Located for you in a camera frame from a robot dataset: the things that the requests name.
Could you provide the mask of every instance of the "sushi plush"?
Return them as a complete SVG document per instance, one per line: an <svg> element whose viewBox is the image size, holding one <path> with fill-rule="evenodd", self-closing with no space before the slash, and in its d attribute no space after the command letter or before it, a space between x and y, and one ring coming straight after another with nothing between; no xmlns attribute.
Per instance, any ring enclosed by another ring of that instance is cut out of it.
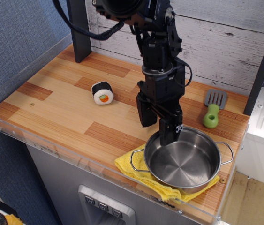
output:
<svg viewBox="0 0 264 225"><path fill-rule="evenodd" d="M91 87L93 99L98 105L106 105L112 102L114 94L111 86L107 82L95 83Z"/></svg>

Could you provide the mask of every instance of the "blue wall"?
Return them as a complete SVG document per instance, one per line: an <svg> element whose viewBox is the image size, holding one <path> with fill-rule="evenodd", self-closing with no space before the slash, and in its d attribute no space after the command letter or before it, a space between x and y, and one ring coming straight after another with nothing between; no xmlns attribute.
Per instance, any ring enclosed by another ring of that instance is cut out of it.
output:
<svg viewBox="0 0 264 225"><path fill-rule="evenodd" d="M71 42L50 0L0 0L0 102ZM25 145L1 133L0 197L26 224L58 224Z"/></svg>

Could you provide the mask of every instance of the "green spatula handle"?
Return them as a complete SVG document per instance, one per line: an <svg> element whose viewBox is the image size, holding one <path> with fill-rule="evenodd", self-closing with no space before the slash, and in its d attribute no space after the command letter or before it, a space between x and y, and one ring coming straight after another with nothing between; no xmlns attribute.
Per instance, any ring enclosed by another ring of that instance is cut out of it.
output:
<svg viewBox="0 0 264 225"><path fill-rule="evenodd" d="M210 104L208 106L208 112L203 118L203 124L207 128L215 128L218 125L218 112L219 106L216 104Z"/></svg>

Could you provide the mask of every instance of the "screw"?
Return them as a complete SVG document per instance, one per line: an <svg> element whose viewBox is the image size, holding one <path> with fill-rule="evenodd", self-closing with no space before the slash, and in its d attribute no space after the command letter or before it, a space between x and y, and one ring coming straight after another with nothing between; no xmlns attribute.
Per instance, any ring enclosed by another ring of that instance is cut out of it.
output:
<svg viewBox="0 0 264 225"><path fill-rule="evenodd" d="M225 183L226 183L226 180L223 179L223 178L221 178L219 181L220 181L220 183L222 183L222 184L225 184Z"/></svg>

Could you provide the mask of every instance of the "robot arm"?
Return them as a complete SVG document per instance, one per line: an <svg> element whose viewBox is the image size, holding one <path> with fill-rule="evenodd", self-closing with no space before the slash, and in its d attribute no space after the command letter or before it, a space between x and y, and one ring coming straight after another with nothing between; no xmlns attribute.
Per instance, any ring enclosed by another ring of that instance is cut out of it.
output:
<svg viewBox="0 0 264 225"><path fill-rule="evenodd" d="M161 145L177 141L183 126L179 99L189 84L185 85L185 66L189 65L177 58L182 39L170 1L94 0L92 4L107 19L124 20L136 36L145 75L145 81L138 82L137 95L142 126L155 124L159 116Z"/></svg>

